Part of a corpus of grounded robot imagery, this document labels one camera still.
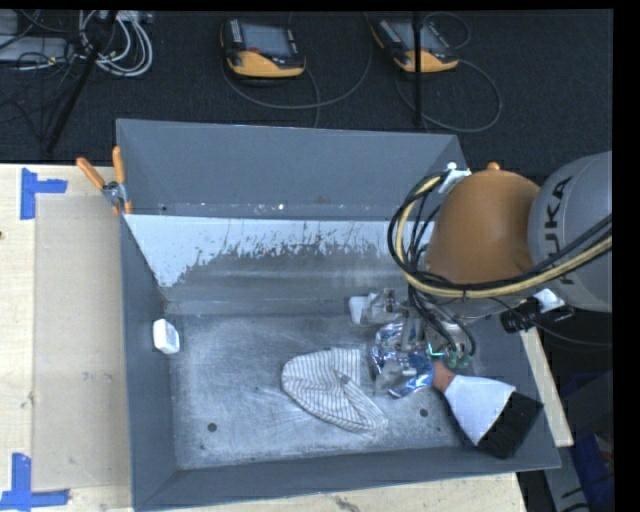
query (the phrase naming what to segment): handheld device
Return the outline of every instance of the handheld device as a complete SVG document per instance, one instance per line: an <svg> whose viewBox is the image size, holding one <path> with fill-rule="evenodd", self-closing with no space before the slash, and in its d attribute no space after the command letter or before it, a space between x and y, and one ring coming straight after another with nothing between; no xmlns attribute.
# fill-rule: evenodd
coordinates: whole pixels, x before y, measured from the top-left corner
<svg viewBox="0 0 640 512"><path fill-rule="evenodd" d="M415 73L416 51L413 43L413 27L409 21L376 18L371 22L371 33L387 55L404 71ZM435 28L433 23L422 24L419 56L423 73L452 69L458 65L458 57Z"/></svg>
<svg viewBox="0 0 640 512"><path fill-rule="evenodd" d="M305 58L289 27L231 18L222 24L220 44L236 78L278 83L304 72Z"/></svg>

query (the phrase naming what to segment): blue tape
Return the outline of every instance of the blue tape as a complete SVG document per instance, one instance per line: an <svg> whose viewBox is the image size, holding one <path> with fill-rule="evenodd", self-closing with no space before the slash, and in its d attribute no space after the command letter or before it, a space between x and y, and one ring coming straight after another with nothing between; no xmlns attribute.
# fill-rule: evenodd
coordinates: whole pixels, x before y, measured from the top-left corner
<svg viewBox="0 0 640 512"><path fill-rule="evenodd" d="M23 167L20 219L33 219L36 216L36 194L64 194L66 190L65 180L38 181L38 175L35 172Z"/></svg>
<svg viewBox="0 0 640 512"><path fill-rule="evenodd" d="M11 457L11 490L2 491L0 510L31 512L32 507L54 507L66 505L69 489L52 492L31 492L31 458L22 453Z"/></svg>

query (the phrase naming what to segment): black brush bristles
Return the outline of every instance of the black brush bristles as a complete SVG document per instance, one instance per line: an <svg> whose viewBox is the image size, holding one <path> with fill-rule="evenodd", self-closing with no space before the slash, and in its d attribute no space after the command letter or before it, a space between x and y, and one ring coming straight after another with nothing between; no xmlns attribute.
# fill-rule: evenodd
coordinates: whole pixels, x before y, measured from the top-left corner
<svg viewBox="0 0 640 512"><path fill-rule="evenodd" d="M498 419L478 442L478 448L501 459L513 456L543 407L533 398L511 393Z"/></svg>

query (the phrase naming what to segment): yellow cable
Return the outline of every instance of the yellow cable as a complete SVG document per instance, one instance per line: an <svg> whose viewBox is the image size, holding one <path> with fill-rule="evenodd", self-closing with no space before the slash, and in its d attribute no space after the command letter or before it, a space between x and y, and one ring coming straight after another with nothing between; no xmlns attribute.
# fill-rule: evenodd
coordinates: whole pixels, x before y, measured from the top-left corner
<svg viewBox="0 0 640 512"><path fill-rule="evenodd" d="M439 176L436 176L435 178L427 181L424 185L422 185L418 189L418 191L416 192L416 195L420 194L421 192L425 192L429 190L439 181L440 181ZM417 200L412 201L404 208L402 215L400 216L400 220L398 222L398 227L396 229L395 250L396 250L396 253L398 254L398 258L400 258L400 261L402 261L402 263L406 263L404 260L404 247L402 245L402 233L404 231L404 226L407 222L407 219L411 214L411 210L416 204L416 201ZM582 253L558 265L557 267L553 267L549 270L541 272L540 274L534 277L525 279L524 281L521 281L519 283L499 286L497 288L490 288L487 290L467 290L465 292L463 290L458 290L454 288L439 288L439 287L429 286L425 283L422 283L421 281L418 281L415 277L405 272L404 270L401 269L401 271L405 279L409 282L409 284L411 284L411 286L413 286L414 288L422 292L425 292L431 295L437 295L439 297L450 297L450 298L464 297L468 299L484 299L484 298L494 297L496 295L512 295L512 294L521 292L523 290L526 290L527 288L530 288L532 286L546 283L547 281L550 281L560 276L564 272L571 271L574 268L582 265L583 263L590 261L591 259L595 258L599 254L602 254L603 252L607 251L610 248L611 248L611 236L602 240L601 242L594 245L590 249L587 249L586 251L583 251Z"/></svg>

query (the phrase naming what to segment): white paint residue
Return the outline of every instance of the white paint residue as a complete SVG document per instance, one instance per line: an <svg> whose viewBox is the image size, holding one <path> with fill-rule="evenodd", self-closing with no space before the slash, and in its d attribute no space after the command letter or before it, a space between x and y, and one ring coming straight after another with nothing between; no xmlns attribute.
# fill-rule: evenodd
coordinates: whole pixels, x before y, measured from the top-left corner
<svg viewBox="0 0 640 512"><path fill-rule="evenodd" d="M313 250L388 255L385 221L294 221L125 215L160 286L173 286L197 265L229 254L262 258ZM405 228L406 237L411 229Z"/></svg>

